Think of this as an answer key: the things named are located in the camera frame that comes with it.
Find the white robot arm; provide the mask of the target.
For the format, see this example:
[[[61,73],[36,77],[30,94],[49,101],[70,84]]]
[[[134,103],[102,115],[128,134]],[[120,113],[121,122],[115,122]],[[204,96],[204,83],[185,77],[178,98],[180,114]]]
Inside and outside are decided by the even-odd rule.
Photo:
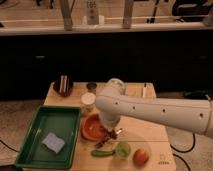
[[[213,139],[213,101],[141,98],[126,95],[125,83],[110,79],[97,94],[95,106],[105,128],[127,116],[204,135]]]

